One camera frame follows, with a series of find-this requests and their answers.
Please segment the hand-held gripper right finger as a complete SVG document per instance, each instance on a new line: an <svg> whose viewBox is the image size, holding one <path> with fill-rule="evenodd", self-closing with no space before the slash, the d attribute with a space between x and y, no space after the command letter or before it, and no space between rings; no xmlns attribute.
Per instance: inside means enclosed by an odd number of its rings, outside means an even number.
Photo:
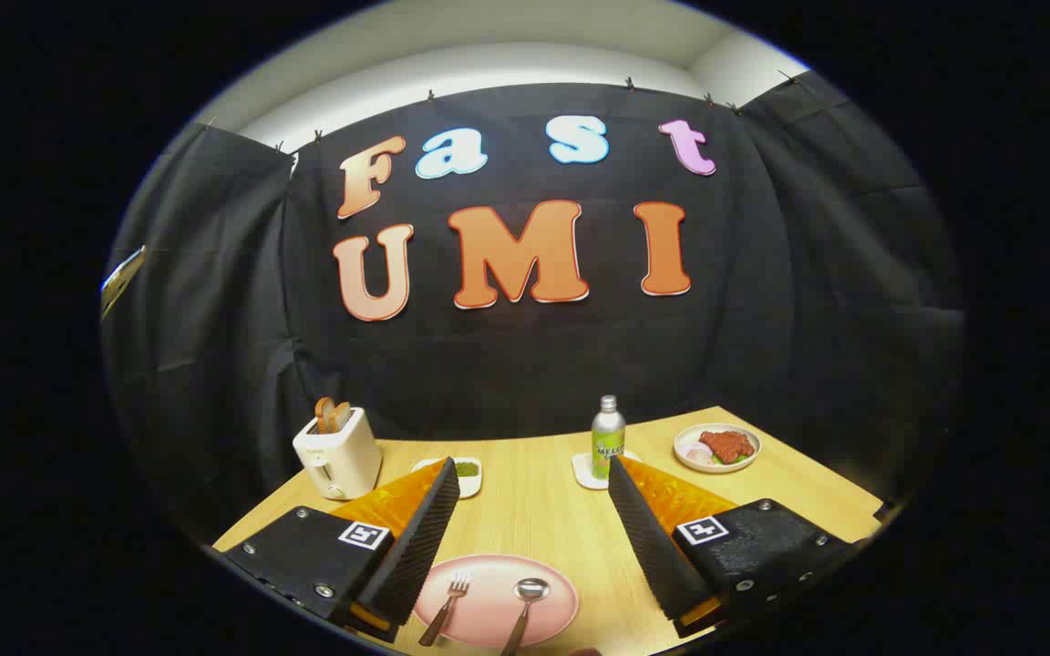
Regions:
<svg viewBox="0 0 1050 656"><path fill-rule="evenodd" d="M735 504L626 456L610 460L608 491L679 638L774 613L854 552L775 499Z"/></svg>

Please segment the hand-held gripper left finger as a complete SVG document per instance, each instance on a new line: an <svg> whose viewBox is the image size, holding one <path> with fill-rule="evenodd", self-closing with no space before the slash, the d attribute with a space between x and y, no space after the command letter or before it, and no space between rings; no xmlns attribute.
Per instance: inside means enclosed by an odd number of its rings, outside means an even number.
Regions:
<svg viewBox="0 0 1050 656"><path fill-rule="evenodd" d="M332 511L295 507L222 555L300 610L392 642L459 494L456 462L441 458Z"/></svg>

